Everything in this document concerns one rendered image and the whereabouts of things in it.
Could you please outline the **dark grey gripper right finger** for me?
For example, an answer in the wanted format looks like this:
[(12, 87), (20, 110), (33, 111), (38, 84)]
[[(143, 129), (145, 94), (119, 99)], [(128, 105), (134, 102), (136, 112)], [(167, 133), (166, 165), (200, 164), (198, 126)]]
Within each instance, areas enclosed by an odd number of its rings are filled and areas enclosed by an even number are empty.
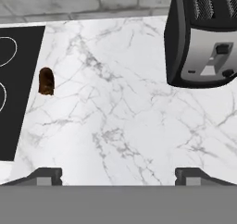
[(175, 168), (175, 176), (176, 186), (234, 186), (234, 183), (210, 177), (200, 168)]

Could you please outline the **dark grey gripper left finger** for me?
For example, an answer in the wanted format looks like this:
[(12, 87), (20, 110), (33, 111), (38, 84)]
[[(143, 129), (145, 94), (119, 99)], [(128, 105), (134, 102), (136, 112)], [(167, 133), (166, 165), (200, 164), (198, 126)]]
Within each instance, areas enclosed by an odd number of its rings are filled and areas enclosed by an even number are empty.
[(62, 168), (37, 168), (27, 177), (4, 183), (4, 186), (61, 186)]

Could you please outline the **black hob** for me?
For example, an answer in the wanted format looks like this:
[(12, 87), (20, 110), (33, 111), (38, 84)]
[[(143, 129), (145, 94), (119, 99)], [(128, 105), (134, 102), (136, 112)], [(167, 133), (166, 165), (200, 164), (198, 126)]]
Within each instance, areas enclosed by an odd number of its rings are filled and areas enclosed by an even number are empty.
[(0, 28), (0, 161), (13, 161), (45, 26)]

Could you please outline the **brown rounded food piece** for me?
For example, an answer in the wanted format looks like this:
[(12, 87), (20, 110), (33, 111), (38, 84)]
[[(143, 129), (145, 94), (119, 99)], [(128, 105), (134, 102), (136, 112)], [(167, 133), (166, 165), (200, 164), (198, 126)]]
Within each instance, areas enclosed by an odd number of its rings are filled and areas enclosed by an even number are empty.
[(55, 89), (55, 77), (50, 68), (42, 68), (39, 73), (38, 92), (44, 95), (53, 95)]

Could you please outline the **black and silver toaster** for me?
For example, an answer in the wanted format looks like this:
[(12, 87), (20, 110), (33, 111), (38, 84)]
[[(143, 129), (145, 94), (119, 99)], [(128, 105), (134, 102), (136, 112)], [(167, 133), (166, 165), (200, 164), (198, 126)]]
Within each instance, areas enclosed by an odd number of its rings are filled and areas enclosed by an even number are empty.
[(215, 88), (237, 79), (237, 0), (171, 0), (164, 45), (171, 86)]

